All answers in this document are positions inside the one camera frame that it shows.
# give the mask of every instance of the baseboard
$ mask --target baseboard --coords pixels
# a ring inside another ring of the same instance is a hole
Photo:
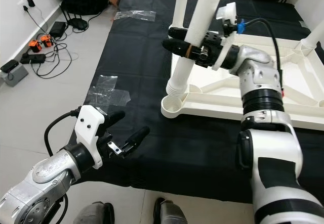
[[[47,24],[48,24],[48,30],[51,29],[52,27],[52,24],[56,21],[56,19],[61,15],[62,11],[60,9],[60,6],[57,6],[57,8],[55,8],[51,13],[50,15],[45,19]],[[40,27],[42,29],[45,29],[46,28],[46,25],[45,25],[45,21],[43,21],[41,24],[40,24]],[[18,50],[16,50],[14,52],[14,54],[12,55],[11,59],[14,59],[16,61],[20,61],[21,57],[22,57],[22,54],[25,53],[29,46],[29,42],[36,37],[37,34],[39,33],[42,33],[42,30],[39,28],[37,30],[35,30],[35,32],[29,36],[29,38],[18,48]]]

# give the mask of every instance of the robotic arm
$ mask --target robotic arm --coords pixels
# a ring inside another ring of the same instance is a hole
[[[235,25],[225,21],[229,35]],[[297,181],[303,154],[282,103],[281,71],[274,68],[265,52],[232,45],[221,64],[216,65],[222,38],[208,32],[195,47],[183,41],[186,30],[171,28],[163,46],[174,54],[203,67],[229,70],[239,77],[244,115],[237,140],[236,161],[251,180],[256,224],[324,223],[321,203]]]
[[[123,111],[110,116],[86,105],[78,110],[75,125],[76,145],[67,145],[52,157],[37,163],[27,177],[0,199],[0,223],[50,223],[71,184],[91,167],[98,169],[103,160],[117,155],[126,157],[148,135],[144,127],[119,147],[106,130],[122,118]]]

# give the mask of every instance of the table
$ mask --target table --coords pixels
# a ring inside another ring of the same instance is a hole
[[[184,26],[187,27],[197,0],[188,0]],[[309,29],[301,26],[301,17],[293,5],[252,0],[221,0],[219,6],[236,2],[240,18],[263,17],[270,21],[278,38],[300,40]],[[251,203],[252,191],[247,176],[235,167],[236,138],[240,122],[217,118],[180,115],[167,119],[160,113],[170,77],[171,53],[161,41],[167,38],[175,0],[120,0],[119,10],[155,11],[154,22],[133,18],[115,20],[101,55],[91,86],[99,75],[118,76],[116,89],[127,90],[131,101],[124,109],[126,117],[110,132],[122,143],[142,126],[151,133],[125,160],[104,162],[99,170],[86,173],[83,181],[103,181],[120,186],[174,194]],[[213,21],[210,29],[220,30]],[[249,27],[246,34],[267,36],[262,24]],[[324,61],[320,45],[316,49]],[[304,154],[299,177],[302,187],[324,203],[324,132],[296,129]],[[75,143],[72,135],[70,143]]]

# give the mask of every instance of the black bag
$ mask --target black bag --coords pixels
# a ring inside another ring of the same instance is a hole
[[[108,0],[63,0],[61,8],[73,14],[94,15],[102,12],[107,5]]]

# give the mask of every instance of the white plastic pipe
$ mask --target white plastic pipe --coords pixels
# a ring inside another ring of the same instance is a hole
[[[183,19],[186,12],[188,0],[176,0],[173,21],[170,27],[183,28]]]
[[[301,40],[303,46],[316,48],[317,42],[324,37],[324,20],[308,35]]]
[[[198,0],[185,41],[200,47],[220,0]],[[180,57],[172,77],[168,81],[167,93],[179,98],[186,91],[188,78],[194,61]]]

